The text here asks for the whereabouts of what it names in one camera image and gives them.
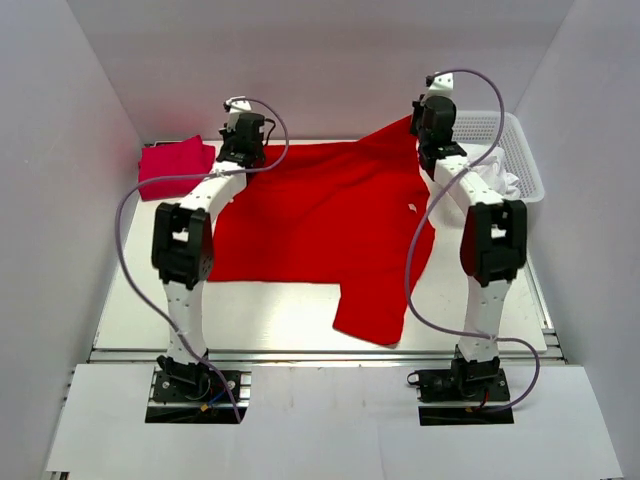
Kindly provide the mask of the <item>red t-shirt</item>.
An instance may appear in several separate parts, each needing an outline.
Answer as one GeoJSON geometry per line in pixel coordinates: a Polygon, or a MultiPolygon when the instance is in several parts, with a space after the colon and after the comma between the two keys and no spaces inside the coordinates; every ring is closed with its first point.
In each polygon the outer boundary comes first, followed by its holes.
{"type": "Polygon", "coordinates": [[[218,216],[213,282],[336,284],[333,322],[381,346],[401,339],[405,292],[416,285],[436,233],[410,121],[353,142],[270,146],[256,175],[218,216]]]}

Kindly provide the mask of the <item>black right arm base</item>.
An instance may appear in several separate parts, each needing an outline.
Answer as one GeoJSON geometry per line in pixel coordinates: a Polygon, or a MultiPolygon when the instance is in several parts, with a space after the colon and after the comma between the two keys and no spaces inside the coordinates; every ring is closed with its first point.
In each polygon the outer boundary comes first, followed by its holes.
{"type": "Polygon", "coordinates": [[[514,423],[511,408],[494,412],[508,404],[511,396],[502,368],[492,379],[472,382],[460,387],[450,370],[414,370],[407,375],[407,384],[418,393],[418,417],[422,427],[489,426],[514,423]]]}

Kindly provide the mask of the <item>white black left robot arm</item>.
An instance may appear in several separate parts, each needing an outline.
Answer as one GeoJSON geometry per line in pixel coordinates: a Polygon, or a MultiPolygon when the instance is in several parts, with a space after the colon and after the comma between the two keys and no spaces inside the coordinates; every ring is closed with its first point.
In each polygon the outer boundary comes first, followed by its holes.
{"type": "Polygon", "coordinates": [[[211,374],[198,360],[207,355],[202,298],[214,264],[214,223],[247,187],[246,171],[264,165],[264,124],[265,116],[253,112],[246,101],[231,108],[220,130],[223,144],[213,164],[216,175],[198,183],[179,202],[161,203],[155,212],[152,266],[175,325],[158,364],[189,400],[203,399],[211,389],[211,374]]]}

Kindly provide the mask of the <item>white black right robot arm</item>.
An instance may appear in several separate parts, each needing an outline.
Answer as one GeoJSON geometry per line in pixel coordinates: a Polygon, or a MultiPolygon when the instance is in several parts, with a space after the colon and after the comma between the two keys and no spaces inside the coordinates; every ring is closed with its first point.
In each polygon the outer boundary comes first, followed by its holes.
{"type": "Polygon", "coordinates": [[[505,384],[496,339],[506,295],[526,261],[527,209],[473,170],[470,154],[453,139],[451,99],[423,95],[412,106],[420,166],[465,216],[460,263],[468,280],[464,328],[449,368],[422,370],[415,384],[427,403],[483,402],[505,384]]]}

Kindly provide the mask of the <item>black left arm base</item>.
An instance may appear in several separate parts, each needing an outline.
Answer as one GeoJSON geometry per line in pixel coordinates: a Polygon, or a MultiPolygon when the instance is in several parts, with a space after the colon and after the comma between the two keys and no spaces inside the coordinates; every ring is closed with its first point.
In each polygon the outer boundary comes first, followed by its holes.
{"type": "Polygon", "coordinates": [[[226,389],[233,394],[243,419],[249,406],[250,373],[223,370],[224,387],[214,373],[208,374],[199,386],[171,378],[164,371],[154,372],[145,422],[147,424],[234,425],[237,418],[226,389]]]}

